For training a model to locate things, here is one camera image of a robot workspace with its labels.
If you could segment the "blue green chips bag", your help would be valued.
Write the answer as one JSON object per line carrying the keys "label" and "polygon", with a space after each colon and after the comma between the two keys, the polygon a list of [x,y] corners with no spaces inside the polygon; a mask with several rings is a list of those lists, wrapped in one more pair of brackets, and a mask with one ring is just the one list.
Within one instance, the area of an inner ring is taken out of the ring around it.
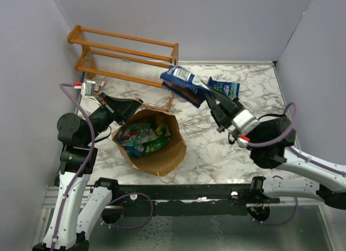
{"label": "blue green chips bag", "polygon": [[229,98],[234,98],[239,96],[240,84],[235,82],[222,82],[213,80],[212,77],[209,77],[207,86],[213,88],[214,90],[224,94]]}

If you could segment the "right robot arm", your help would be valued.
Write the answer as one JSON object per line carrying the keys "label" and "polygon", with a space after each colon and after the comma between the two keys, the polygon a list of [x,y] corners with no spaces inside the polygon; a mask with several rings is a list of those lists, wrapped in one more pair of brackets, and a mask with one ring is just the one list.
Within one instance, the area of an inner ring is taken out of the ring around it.
{"label": "right robot arm", "polygon": [[248,150],[250,159],[260,168],[299,175],[297,179],[285,180],[254,177],[243,200],[260,203],[280,197],[302,197],[345,209],[345,166],[295,148],[295,117],[269,114],[270,120],[260,121],[238,97],[229,98],[206,84],[202,88],[218,131],[228,131],[230,144]]}

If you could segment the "brown paper bag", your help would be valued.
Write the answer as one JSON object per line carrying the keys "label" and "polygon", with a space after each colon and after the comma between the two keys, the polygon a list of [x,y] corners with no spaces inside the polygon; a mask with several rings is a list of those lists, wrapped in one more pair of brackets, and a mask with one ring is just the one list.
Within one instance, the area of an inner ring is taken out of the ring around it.
{"label": "brown paper bag", "polygon": [[[130,167],[143,171],[148,174],[158,176],[162,181],[163,177],[174,172],[177,174],[177,167],[183,162],[187,146],[180,133],[176,116],[159,109],[151,108],[142,103],[143,110],[137,111],[123,126],[120,126],[112,133],[112,140],[118,147],[121,155]],[[117,134],[125,129],[125,127],[139,122],[145,118],[155,117],[155,115],[162,116],[168,122],[168,128],[172,133],[172,139],[168,145],[156,153],[150,154],[147,157],[130,157],[127,155],[125,148],[118,142]]]}

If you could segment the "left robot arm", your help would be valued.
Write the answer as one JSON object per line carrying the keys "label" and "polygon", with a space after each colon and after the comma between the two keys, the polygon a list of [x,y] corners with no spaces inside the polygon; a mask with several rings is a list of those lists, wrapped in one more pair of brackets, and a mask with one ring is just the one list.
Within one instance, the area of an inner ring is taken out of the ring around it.
{"label": "left robot arm", "polygon": [[141,99],[110,97],[100,93],[95,97],[98,108],[88,115],[62,115],[57,122],[58,140],[65,148],[60,155],[57,200],[51,222],[41,243],[33,250],[88,250],[91,232],[106,205],[119,200],[117,181],[102,179],[92,191],[91,199],[82,200],[92,174],[98,149],[97,136],[116,122],[123,125],[143,104]]}

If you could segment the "blue red chips bag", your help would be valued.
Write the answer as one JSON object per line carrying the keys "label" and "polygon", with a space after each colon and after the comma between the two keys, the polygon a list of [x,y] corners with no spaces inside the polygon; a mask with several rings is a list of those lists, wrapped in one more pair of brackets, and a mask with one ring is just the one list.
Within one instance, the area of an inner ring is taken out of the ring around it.
{"label": "blue red chips bag", "polygon": [[172,65],[168,71],[160,75],[162,86],[174,94],[190,102],[196,108],[204,102],[206,94],[211,91],[208,86],[189,70],[179,65]]}

